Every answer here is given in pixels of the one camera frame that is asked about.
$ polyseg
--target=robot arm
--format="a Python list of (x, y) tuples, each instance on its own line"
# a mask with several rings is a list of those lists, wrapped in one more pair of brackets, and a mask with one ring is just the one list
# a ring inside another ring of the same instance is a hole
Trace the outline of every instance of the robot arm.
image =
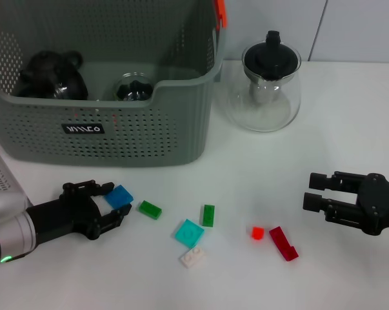
[(325, 174), (311, 173), (309, 188), (357, 194), (356, 204), (352, 205), (306, 192), (303, 209), (324, 211), (328, 222), (355, 227), (373, 236), (389, 227), (389, 182), (382, 174), (335, 172), (327, 178)]
[(38, 245), (66, 234), (80, 233), (95, 240), (120, 226), (130, 204), (101, 216), (91, 198), (113, 189), (113, 183), (100, 186), (94, 180), (66, 183), (59, 199), (32, 206), (0, 157), (0, 263), (24, 257)]

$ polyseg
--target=lego brick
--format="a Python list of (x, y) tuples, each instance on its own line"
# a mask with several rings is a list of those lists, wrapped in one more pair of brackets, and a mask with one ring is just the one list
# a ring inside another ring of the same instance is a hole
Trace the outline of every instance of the lego brick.
[(129, 192), (122, 186), (117, 186), (111, 193), (105, 196), (105, 200), (116, 210), (124, 205), (131, 203), (134, 198)]
[(214, 224), (214, 206), (205, 205), (203, 210), (203, 226), (213, 227)]
[(272, 237), (274, 243), (276, 244), (276, 247), (279, 249), (280, 253), (283, 255), (287, 262), (290, 262), (291, 260), (294, 260), (295, 258), (299, 257), (295, 248), (291, 247), (289, 242), (287, 241), (286, 236), (282, 231), (282, 228), (276, 227), (275, 229), (269, 231), (269, 234)]
[(262, 227), (253, 227), (252, 229), (252, 238), (254, 240), (261, 240), (264, 237), (264, 228)]
[(143, 201), (140, 205), (140, 208), (138, 208), (138, 210), (141, 213), (143, 213), (143, 214), (145, 214), (145, 215), (147, 215), (155, 220), (160, 217), (160, 215), (163, 211), (159, 207), (157, 207), (157, 206), (155, 206), (147, 201)]
[(203, 228), (190, 220), (186, 220), (175, 234), (175, 239), (191, 249), (197, 245), (203, 234)]
[(186, 266), (186, 268), (191, 268), (203, 256), (204, 256), (204, 251), (199, 246), (196, 246), (193, 249), (189, 250), (182, 257), (180, 257), (180, 261), (183, 263), (184, 266)]

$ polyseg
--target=basket handle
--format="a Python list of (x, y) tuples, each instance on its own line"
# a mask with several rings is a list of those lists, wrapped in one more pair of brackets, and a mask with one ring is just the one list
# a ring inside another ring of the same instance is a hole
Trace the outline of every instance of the basket handle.
[(217, 13), (217, 30), (220, 30), (220, 24), (223, 28), (227, 27), (226, 5), (224, 0), (215, 0), (215, 12)]

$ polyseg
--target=dark red block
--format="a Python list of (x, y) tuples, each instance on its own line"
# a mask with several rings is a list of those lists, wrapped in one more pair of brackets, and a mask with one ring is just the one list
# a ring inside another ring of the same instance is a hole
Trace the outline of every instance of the dark red block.
[(253, 227), (253, 229), (252, 229), (252, 238), (254, 240), (263, 239), (263, 236), (264, 236), (264, 228)]
[(287, 241), (286, 236), (282, 231), (282, 228), (276, 227), (275, 229), (269, 231), (269, 234), (272, 237), (274, 243), (276, 244), (276, 247), (279, 249), (280, 253), (283, 255), (287, 262), (290, 262), (291, 260), (294, 260), (295, 258), (299, 257), (295, 248), (291, 247), (289, 242)]

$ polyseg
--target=glass teapot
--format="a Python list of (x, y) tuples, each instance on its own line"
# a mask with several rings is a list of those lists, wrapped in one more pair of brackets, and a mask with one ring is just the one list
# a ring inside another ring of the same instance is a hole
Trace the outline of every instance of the glass teapot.
[(229, 95), (229, 116), (240, 126), (259, 132), (279, 130), (293, 121), (301, 102), (297, 71), (301, 57), (269, 31), (266, 41), (243, 52), (244, 73)]

